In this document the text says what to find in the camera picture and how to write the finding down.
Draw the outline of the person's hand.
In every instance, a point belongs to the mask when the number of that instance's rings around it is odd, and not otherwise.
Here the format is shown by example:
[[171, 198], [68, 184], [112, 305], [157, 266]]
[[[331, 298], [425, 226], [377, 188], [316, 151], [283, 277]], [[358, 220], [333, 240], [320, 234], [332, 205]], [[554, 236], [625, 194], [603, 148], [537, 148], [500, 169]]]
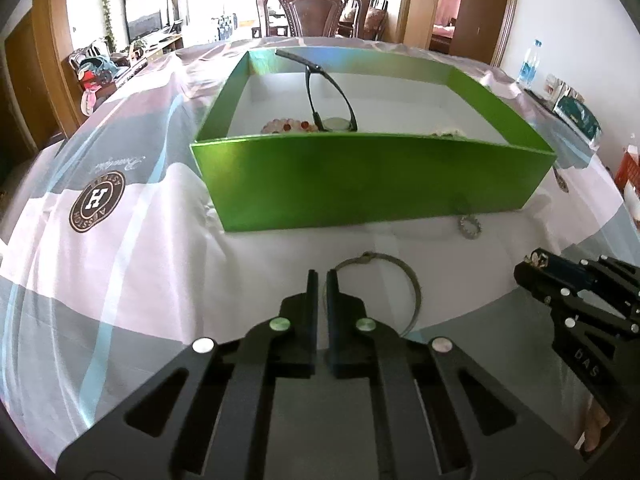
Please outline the person's hand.
[[600, 444], [602, 432], [610, 421], [610, 416], [605, 413], [597, 400], [592, 398], [584, 419], [584, 431], [578, 438], [575, 448], [578, 450], [581, 448], [586, 453], [592, 453]]

